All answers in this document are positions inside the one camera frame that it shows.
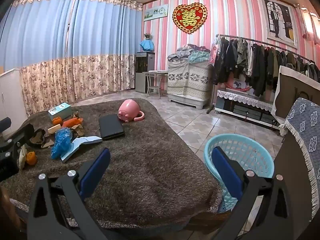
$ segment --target pink pot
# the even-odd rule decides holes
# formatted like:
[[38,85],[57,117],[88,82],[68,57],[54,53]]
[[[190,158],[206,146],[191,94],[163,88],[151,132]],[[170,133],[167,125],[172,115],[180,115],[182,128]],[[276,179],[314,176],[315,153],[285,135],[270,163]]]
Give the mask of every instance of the pink pot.
[[120,106],[118,117],[125,122],[130,122],[132,120],[136,122],[144,119],[144,113],[140,111],[140,106],[136,101],[127,99]]

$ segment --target laundry basket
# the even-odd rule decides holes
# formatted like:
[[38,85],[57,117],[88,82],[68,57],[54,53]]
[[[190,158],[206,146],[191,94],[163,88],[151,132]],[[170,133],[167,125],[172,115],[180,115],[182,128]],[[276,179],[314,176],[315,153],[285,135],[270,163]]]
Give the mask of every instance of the laundry basket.
[[246,170],[253,170],[258,176],[271,178],[274,164],[269,152],[258,142],[239,134],[219,134],[212,137],[204,149],[204,160],[211,173],[221,182],[226,210],[232,209],[237,199],[231,197],[218,171],[212,163],[212,150],[220,146],[231,160],[237,161]]

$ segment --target white cabinet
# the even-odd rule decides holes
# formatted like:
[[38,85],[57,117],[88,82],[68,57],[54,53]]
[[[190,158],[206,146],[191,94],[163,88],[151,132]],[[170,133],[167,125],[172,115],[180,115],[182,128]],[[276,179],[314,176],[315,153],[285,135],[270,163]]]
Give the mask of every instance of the white cabinet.
[[11,119],[11,127],[3,135],[15,132],[27,119],[18,69],[0,75],[0,120],[5,117]]

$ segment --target blue plastic bag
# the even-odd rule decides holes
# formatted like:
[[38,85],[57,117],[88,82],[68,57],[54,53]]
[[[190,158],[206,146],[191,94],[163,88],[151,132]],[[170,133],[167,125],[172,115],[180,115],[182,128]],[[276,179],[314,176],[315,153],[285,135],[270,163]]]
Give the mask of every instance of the blue plastic bag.
[[66,153],[71,147],[72,132],[69,128],[63,127],[56,131],[56,141],[51,149],[51,158],[57,159],[61,154]]

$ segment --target gold decorative border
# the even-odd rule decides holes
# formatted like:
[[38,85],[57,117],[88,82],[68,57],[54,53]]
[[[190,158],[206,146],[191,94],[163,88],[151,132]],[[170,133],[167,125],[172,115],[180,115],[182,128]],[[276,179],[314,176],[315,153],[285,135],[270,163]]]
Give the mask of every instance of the gold decorative border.
[[[187,29],[186,27],[182,26],[182,24],[178,21],[177,19],[177,12],[178,10],[182,9],[182,8],[186,8],[186,9],[190,9],[194,6],[199,6],[202,11],[203,11],[203,16],[200,20],[199,23],[197,23],[195,26],[192,27],[191,30]],[[172,19],[173,19],[173,22],[174,24],[180,29],[182,30],[183,32],[185,33],[188,33],[188,34],[191,34],[193,32],[195,32],[198,28],[200,28],[200,26],[205,22],[205,20],[207,19],[207,16],[208,16],[208,11],[207,11],[207,8],[202,4],[202,3],[192,3],[190,5],[186,5],[186,4],[182,4],[182,5],[179,5],[177,6],[174,11],[173,11],[173,14],[172,14]]]

